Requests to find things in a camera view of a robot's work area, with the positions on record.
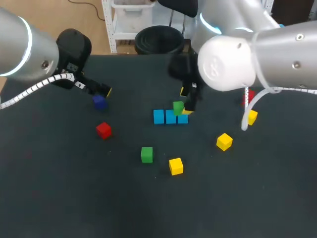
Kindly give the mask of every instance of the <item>green cube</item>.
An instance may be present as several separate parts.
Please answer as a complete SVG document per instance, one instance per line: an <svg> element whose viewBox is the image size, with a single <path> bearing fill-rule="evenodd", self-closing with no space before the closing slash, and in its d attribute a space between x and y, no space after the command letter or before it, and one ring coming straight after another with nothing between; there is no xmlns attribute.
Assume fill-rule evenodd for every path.
<svg viewBox="0 0 317 238"><path fill-rule="evenodd" d="M174 102L174 115L175 116L180 116L183 114L183 110L184 110L184 103L183 102Z"/></svg>
<svg viewBox="0 0 317 238"><path fill-rule="evenodd" d="M141 160L142 163L153 163L153 147L142 147Z"/></svg>

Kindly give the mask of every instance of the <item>yellow cube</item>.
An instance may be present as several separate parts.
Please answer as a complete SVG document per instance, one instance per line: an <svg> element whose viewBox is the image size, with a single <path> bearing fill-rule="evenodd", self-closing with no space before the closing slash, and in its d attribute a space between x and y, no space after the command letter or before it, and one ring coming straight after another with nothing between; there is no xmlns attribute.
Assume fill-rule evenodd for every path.
<svg viewBox="0 0 317 238"><path fill-rule="evenodd" d="M172 175L179 175L184 173L182 160L180 158L170 160L169 169Z"/></svg>
<svg viewBox="0 0 317 238"><path fill-rule="evenodd" d="M250 114L248 116L248 124L253 125L253 123L256 121L258 116L258 113L256 111L251 110Z"/></svg>
<svg viewBox="0 0 317 238"><path fill-rule="evenodd" d="M232 145L232 142L233 142L233 139L225 133L225 134L222 134L220 137L218 137L217 146L221 150L225 151L229 149L229 147Z"/></svg>
<svg viewBox="0 0 317 238"><path fill-rule="evenodd" d="M188 110L185 110L184 108L182 115L190 115L191 113L193 113L193 111L188 111Z"/></svg>

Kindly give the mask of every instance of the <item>blue cube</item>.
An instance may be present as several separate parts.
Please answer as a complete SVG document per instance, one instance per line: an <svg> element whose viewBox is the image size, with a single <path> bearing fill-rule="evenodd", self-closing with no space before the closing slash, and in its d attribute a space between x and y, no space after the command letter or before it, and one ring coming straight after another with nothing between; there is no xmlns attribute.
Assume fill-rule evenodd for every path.
<svg viewBox="0 0 317 238"><path fill-rule="evenodd" d="M97 110L104 110L108 107L108 103L103 96L95 95L93 96L93 101Z"/></svg>
<svg viewBox="0 0 317 238"><path fill-rule="evenodd" d="M174 110L166 110L166 124L176 124Z"/></svg>
<svg viewBox="0 0 317 238"><path fill-rule="evenodd" d="M177 118L178 124L188 124L188 115L181 115Z"/></svg>
<svg viewBox="0 0 317 238"><path fill-rule="evenodd" d="M164 124L164 110L154 110L154 124Z"/></svg>

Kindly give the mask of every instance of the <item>red cube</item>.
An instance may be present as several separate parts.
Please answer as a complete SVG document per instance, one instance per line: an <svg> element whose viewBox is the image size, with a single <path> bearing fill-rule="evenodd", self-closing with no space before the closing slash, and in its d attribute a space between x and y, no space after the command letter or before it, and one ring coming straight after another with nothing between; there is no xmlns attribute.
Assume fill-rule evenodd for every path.
<svg viewBox="0 0 317 238"><path fill-rule="evenodd" d="M104 140L111 136L111 127L105 122L97 126L96 129L98 135Z"/></svg>
<svg viewBox="0 0 317 238"><path fill-rule="evenodd" d="M255 91L252 91L249 89L249 103L252 101L252 99L256 96ZM245 96L243 94L243 98L242 98L242 105L244 106L244 101L245 101Z"/></svg>

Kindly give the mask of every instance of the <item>plastic bin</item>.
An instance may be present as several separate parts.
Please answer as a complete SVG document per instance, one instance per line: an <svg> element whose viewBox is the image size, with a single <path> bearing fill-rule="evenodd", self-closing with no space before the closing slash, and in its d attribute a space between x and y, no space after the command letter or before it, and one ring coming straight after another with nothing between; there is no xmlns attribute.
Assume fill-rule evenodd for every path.
<svg viewBox="0 0 317 238"><path fill-rule="evenodd" d="M120 32L138 33L152 26L154 5L155 2L149 0L112 0L111 6L117 14Z"/></svg>

